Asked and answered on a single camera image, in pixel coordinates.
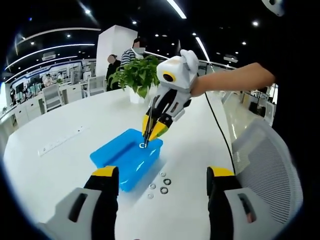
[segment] face mask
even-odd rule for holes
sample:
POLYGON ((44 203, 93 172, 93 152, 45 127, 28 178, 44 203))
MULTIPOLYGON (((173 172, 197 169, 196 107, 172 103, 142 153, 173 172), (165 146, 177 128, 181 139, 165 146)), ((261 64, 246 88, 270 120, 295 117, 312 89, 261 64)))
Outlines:
POLYGON ((145 47, 134 47, 133 50, 137 53, 137 54, 143 54, 146 51, 145 47))

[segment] electrical outlet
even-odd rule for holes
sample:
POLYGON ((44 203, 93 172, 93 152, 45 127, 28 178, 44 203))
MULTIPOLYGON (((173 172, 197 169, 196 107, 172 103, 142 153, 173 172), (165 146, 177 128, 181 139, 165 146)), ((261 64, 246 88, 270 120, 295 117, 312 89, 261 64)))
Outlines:
POLYGON ((67 134, 63 137, 60 137, 56 141, 53 141, 53 142, 45 145, 43 148, 38 150, 39 157, 45 155, 46 153, 50 152, 52 149, 55 149, 56 147, 65 143, 66 141, 70 140, 71 138, 75 137, 76 135, 82 133, 84 130, 86 130, 86 128, 81 126, 77 129, 75 129, 74 131, 72 131, 70 134, 67 134))

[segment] blue container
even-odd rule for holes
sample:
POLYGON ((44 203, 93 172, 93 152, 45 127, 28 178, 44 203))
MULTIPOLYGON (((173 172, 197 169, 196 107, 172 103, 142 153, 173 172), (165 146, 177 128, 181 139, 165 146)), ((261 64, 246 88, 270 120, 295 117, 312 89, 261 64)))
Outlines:
POLYGON ((155 139, 147 148, 140 148, 144 142, 140 131, 128 129, 106 145, 90 154, 98 169, 105 166, 119 168, 119 186, 129 192, 159 158, 163 141, 155 139))

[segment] white table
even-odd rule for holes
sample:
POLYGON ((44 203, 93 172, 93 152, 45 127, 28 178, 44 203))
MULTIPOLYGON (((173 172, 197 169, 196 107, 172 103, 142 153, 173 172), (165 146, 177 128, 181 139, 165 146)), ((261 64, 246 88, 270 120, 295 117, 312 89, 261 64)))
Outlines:
MULTIPOLYGON (((208 95, 230 144, 221 101, 212 92, 208 95)), ((57 108, 14 132, 5 149, 4 166, 30 219, 46 222, 52 217, 55 205, 74 188, 83 187, 96 169, 90 153, 129 128, 141 130, 147 109, 148 104, 131 104, 120 89, 57 108), (38 155, 44 145, 80 127, 83 132, 38 155)), ((185 115, 161 139, 159 161, 132 192, 119 193, 116 239, 209 239, 207 167, 232 170, 232 163, 205 96, 192 99, 185 115), (164 178, 159 172, 172 180, 168 194, 160 194, 164 178), (148 188, 151 182, 156 189, 148 188)))

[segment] hand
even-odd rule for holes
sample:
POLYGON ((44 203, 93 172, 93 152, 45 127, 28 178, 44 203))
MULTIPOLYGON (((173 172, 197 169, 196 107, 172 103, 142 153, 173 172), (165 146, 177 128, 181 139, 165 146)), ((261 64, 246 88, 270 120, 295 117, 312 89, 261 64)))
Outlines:
POLYGON ((193 88, 191 90, 191 96, 198 97, 207 91, 207 86, 206 86, 205 80, 201 77, 198 77, 194 81, 195 81, 195 83, 194 83, 193 88))

